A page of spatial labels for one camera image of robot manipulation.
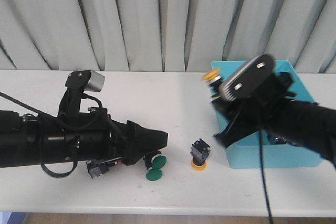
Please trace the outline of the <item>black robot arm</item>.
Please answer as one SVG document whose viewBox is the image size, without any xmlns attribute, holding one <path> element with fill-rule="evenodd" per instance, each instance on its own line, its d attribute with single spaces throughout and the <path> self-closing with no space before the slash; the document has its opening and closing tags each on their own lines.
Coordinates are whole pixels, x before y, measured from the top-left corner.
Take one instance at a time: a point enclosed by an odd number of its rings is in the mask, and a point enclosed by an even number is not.
<svg viewBox="0 0 336 224">
<path fill-rule="evenodd" d="M 215 137 L 228 148 L 251 134 L 266 131 L 335 164 L 335 110 L 294 99 L 295 94 L 288 90 L 292 83 L 290 73 L 272 73 L 252 92 L 233 101 L 220 94 L 220 83 L 216 83 L 212 105 L 228 125 Z"/>
<path fill-rule="evenodd" d="M 1 167 L 78 161 L 120 160 L 133 165 L 167 146 L 168 134 L 103 112 L 90 126 L 72 131 L 53 119 L 1 111 Z"/>
</svg>

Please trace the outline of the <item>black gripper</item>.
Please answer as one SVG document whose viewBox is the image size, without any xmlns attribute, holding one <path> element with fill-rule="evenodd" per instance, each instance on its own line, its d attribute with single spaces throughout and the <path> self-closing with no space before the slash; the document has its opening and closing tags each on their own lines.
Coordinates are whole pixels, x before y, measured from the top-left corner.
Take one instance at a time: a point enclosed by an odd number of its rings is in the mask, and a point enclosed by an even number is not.
<svg viewBox="0 0 336 224">
<path fill-rule="evenodd" d="M 141 158 L 167 146 L 168 133 L 144 128 L 135 122 L 120 123 L 107 119 L 108 141 L 103 159 L 120 159 L 130 166 Z"/>
<path fill-rule="evenodd" d="M 213 135 L 224 148 L 259 130 L 275 135 L 295 135 L 295 94 L 288 91 L 293 83 L 291 74 L 272 73 L 247 98 L 224 101 L 212 100 L 216 112 L 227 122 L 226 127 Z"/>
</svg>

